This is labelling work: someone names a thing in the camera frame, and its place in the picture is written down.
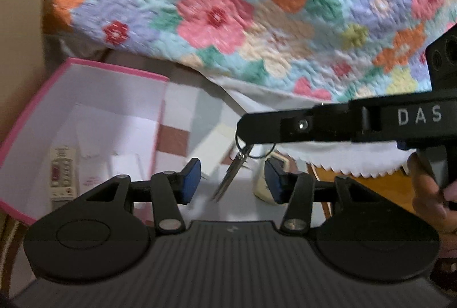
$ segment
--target key ring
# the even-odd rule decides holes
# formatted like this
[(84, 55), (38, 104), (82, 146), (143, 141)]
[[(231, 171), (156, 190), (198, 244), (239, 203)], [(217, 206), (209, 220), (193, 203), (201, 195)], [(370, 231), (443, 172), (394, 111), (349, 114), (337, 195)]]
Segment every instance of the key ring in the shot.
[[(236, 144), (236, 148), (238, 149), (238, 153), (240, 153), (243, 149), (242, 149), (241, 146), (239, 145), (238, 132), (235, 132), (235, 144)], [(259, 160), (259, 159), (261, 159), (261, 158), (268, 157), (271, 153), (273, 153), (273, 151), (275, 150), (275, 147), (276, 147), (276, 143), (273, 143), (273, 147), (271, 147), (271, 149), (268, 151), (267, 154), (262, 155), (262, 156), (251, 156), (251, 155), (247, 155), (247, 157), (252, 158), (253, 160)]]

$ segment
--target white box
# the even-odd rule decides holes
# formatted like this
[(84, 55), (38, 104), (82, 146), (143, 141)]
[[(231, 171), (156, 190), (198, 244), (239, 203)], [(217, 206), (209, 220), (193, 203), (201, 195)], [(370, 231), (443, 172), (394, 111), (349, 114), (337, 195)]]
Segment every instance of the white box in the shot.
[(0, 147), (0, 208), (28, 225), (51, 211), (49, 152), (78, 149), (80, 121), (94, 122), (90, 135), (98, 137), (101, 160), (135, 154), (145, 175), (152, 174), (167, 83), (165, 76), (146, 71), (68, 59)]

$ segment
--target beige wall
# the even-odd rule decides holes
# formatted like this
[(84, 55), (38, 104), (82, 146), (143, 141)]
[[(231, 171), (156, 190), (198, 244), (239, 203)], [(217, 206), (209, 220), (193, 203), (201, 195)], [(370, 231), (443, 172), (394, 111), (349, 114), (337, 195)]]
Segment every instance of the beige wall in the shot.
[(0, 142), (45, 77), (41, 0), (0, 0)]

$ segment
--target screw hole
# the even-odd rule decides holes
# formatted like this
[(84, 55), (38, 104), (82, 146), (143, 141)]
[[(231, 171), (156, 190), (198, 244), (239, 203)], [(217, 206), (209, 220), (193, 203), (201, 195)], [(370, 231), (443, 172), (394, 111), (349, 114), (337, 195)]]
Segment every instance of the screw hole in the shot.
[(298, 131), (299, 131), (299, 132), (303, 132), (303, 131), (305, 131), (306, 129), (308, 129), (308, 121), (306, 121), (305, 119), (300, 120), (300, 121), (298, 122)]
[(441, 55), (439, 52), (434, 52), (431, 59), (431, 64), (435, 70), (439, 70), (442, 64)]
[(455, 39), (446, 41), (446, 56), (453, 65), (457, 64), (457, 41)]

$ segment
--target metal pivot screw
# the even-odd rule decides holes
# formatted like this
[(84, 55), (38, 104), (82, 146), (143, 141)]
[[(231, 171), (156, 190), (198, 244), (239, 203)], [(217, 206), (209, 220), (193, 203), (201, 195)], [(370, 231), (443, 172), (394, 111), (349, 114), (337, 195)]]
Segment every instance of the metal pivot screw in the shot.
[(301, 219), (291, 218), (284, 222), (284, 227), (289, 231), (302, 231), (306, 228), (306, 222)]
[(173, 218), (163, 219), (159, 222), (159, 227), (164, 231), (176, 231), (181, 227), (181, 222)]
[(300, 120), (300, 121), (298, 122), (298, 129), (299, 129), (300, 131), (304, 131), (304, 130), (308, 129), (308, 121), (305, 120), (305, 119)]

